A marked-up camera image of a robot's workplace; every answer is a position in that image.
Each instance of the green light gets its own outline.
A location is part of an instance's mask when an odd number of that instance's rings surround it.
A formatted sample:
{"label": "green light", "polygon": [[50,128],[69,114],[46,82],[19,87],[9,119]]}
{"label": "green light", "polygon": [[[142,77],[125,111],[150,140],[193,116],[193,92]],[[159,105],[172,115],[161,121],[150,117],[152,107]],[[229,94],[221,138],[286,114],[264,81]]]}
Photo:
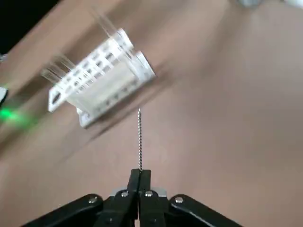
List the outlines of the green light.
{"label": "green light", "polygon": [[12,121],[17,122],[21,124],[27,124],[29,123],[29,119],[19,115],[16,111],[12,111],[8,108],[2,108],[0,109],[0,120],[3,121]]}
{"label": "green light", "polygon": [[7,120],[10,118],[14,118],[14,114],[9,109],[1,109],[0,110],[0,119]]}

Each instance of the white object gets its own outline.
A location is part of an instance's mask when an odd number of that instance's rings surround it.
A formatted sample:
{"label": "white object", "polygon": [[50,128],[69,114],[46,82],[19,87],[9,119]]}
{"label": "white object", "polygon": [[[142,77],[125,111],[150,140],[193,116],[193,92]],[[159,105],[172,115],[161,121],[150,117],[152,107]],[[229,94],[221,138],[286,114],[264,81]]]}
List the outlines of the white object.
{"label": "white object", "polygon": [[4,102],[6,95],[8,93],[8,90],[4,87],[0,87],[0,105]]}
{"label": "white object", "polygon": [[303,8],[303,0],[284,0],[284,1],[292,6]]}
{"label": "white object", "polygon": [[238,0],[238,2],[241,3],[245,7],[257,6],[262,1],[263,0]]}
{"label": "white object", "polygon": [[7,57],[7,54],[0,54],[0,62],[3,62]]}
{"label": "white object", "polygon": [[49,91],[48,110],[53,112],[67,101],[77,107],[80,125],[87,127],[155,74],[124,30],[92,51]]}

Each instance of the brown table surface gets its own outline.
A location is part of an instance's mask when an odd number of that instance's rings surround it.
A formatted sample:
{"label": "brown table surface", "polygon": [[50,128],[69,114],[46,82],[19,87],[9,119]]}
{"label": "brown table surface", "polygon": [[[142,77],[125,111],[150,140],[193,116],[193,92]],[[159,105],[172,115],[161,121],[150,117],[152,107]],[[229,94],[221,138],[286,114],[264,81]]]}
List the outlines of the brown table surface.
{"label": "brown table surface", "polygon": [[[27,130],[0,126],[2,227],[87,193],[107,197],[137,168],[136,110],[109,130],[82,129],[70,105],[47,112],[51,85],[36,77],[71,43],[89,45],[91,4],[63,1],[0,65],[8,102],[38,119]],[[303,11],[279,1],[254,10],[227,0],[98,4],[166,83],[141,104],[152,185],[244,226],[303,226]]]}

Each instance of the screw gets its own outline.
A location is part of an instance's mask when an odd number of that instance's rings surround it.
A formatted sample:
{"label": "screw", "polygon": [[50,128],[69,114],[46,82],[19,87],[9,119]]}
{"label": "screw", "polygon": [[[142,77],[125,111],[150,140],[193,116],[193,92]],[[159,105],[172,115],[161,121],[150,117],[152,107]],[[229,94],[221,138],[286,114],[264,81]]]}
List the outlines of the screw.
{"label": "screw", "polygon": [[175,202],[176,202],[176,203],[183,203],[182,197],[176,197],[176,198],[175,198]]}
{"label": "screw", "polygon": [[105,219],[105,223],[107,225],[110,225],[111,223],[113,223],[113,219],[112,218]]}
{"label": "screw", "polygon": [[122,193],[121,193],[121,196],[122,196],[122,197],[126,197],[126,196],[128,196],[128,191],[126,191],[126,192],[122,192]]}
{"label": "screw", "polygon": [[92,198],[89,199],[89,203],[95,203],[97,200],[98,200],[97,196],[92,197]]}
{"label": "screw", "polygon": [[151,196],[152,196],[152,191],[147,191],[147,192],[145,193],[145,196],[146,196],[146,197],[151,197]]}
{"label": "screw", "polygon": [[150,219],[150,223],[151,223],[151,224],[155,224],[156,222],[157,222],[157,219],[156,219],[156,218]]}

